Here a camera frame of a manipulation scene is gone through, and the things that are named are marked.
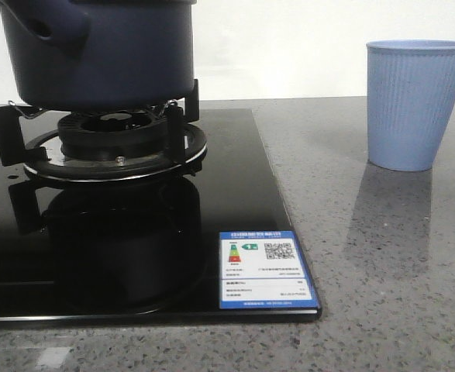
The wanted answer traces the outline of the blue white energy label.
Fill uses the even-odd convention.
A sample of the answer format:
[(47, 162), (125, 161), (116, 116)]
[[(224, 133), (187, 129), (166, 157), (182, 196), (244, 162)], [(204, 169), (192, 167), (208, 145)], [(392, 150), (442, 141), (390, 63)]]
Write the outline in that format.
[(221, 309), (319, 307), (292, 231), (221, 232), (219, 283)]

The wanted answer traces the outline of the black round gas burner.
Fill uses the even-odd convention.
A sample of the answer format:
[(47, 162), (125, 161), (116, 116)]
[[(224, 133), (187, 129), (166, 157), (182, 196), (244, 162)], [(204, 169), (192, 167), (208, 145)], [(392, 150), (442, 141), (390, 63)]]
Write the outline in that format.
[(72, 113), (57, 124), (66, 156), (81, 160), (144, 157), (164, 148), (167, 120), (149, 112)]

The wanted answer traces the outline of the light blue ribbed cup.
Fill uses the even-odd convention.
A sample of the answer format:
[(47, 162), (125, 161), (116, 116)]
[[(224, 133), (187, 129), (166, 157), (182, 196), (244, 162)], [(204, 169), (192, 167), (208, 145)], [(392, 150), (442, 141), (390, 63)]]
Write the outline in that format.
[(367, 44), (368, 160), (393, 171), (433, 166), (455, 104), (455, 41)]

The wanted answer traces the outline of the black pot support grate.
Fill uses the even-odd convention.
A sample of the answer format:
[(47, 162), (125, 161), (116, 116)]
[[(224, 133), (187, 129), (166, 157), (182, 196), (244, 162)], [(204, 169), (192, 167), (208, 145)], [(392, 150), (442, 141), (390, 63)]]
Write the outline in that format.
[(195, 174), (200, 171), (207, 152), (205, 134), (194, 124), (199, 119), (198, 85), (194, 84), (191, 92), (182, 99), (183, 106), (178, 104), (178, 100), (171, 99), (135, 109), (71, 112), (83, 115), (149, 112), (167, 120), (162, 150), (144, 157), (119, 156), (103, 161), (81, 160), (64, 155), (58, 128), (26, 143), (20, 120), (36, 119), (44, 114), (44, 110), (9, 102), (0, 106), (0, 161), (4, 166), (23, 165), (30, 177), (70, 183), (130, 181), (159, 177), (175, 171)]

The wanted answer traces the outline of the black glass gas stove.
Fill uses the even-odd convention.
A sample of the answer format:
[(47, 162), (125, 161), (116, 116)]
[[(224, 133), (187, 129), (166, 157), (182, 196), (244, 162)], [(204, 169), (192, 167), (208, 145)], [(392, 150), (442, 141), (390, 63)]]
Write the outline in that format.
[(295, 231), (251, 111), (205, 110), (200, 127), (193, 176), (61, 184), (0, 161), (0, 328), (321, 315), (313, 283), (317, 309), (219, 307), (219, 234)]

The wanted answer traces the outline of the dark blue cooking pot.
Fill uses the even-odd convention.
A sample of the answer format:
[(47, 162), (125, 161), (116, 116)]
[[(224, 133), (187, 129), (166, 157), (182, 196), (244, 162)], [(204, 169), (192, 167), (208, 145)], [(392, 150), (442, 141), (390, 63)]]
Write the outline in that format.
[(190, 1), (0, 1), (20, 98), (60, 111), (138, 109), (194, 86)]

